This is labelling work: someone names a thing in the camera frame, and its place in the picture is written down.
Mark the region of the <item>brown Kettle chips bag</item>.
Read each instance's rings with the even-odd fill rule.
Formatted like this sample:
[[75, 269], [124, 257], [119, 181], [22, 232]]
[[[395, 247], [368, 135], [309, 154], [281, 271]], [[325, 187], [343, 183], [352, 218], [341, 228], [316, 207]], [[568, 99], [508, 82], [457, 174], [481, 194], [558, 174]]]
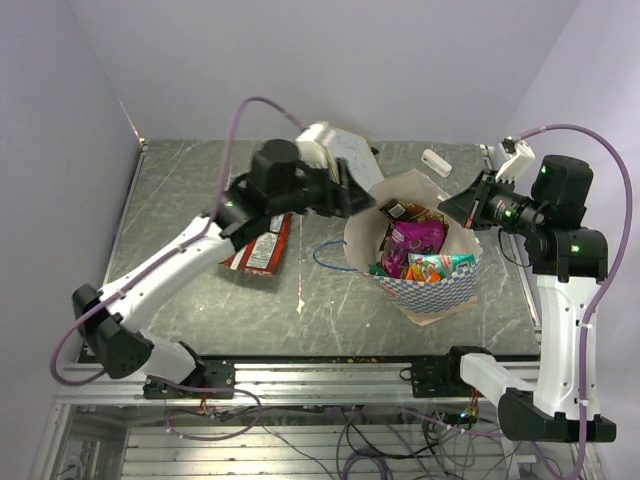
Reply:
[[442, 213], [406, 200], [390, 199], [379, 207], [379, 211], [391, 225], [397, 222], [426, 223], [438, 220], [445, 232], [449, 230], [449, 223]]

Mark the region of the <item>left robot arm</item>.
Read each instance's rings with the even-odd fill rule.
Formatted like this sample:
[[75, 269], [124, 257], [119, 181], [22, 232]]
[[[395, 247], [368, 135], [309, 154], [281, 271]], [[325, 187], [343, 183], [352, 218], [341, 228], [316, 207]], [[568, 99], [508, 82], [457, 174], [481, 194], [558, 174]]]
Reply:
[[333, 176], [323, 162], [303, 159], [291, 141], [265, 142], [247, 173], [221, 193], [220, 204], [199, 215], [160, 251], [121, 278], [72, 295], [78, 331], [111, 379], [143, 373], [182, 397], [229, 386], [216, 382], [204, 360], [186, 343], [146, 333], [156, 311], [212, 264], [218, 264], [268, 232], [274, 217], [312, 211], [349, 218], [374, 206], [374, 198], [353, 178], [347, 162]]

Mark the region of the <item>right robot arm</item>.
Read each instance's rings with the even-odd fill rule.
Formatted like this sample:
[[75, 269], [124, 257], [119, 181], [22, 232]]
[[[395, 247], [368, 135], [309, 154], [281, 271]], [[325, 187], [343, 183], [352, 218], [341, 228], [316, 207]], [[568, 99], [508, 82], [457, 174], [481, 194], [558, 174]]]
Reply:
[[588, 343], [595, 317], [587, 308], [608, 277], [604, 235], [581, 221], [593, 180], [588, 163], [548, 155], [530, 196], [485, 170], [439, 210], [475, 231], [496, 227], [525, 240], [540, 289], [542, 331], [537, 382], [506, 369], [489, 350], [454, 346], [444, 356], [413, 364], [413, 393], [455, 396], [476, 389], [497, 408], [503, 433], [514, 441], [610, 443], [616, 424], [595, 394], [595, 355]]

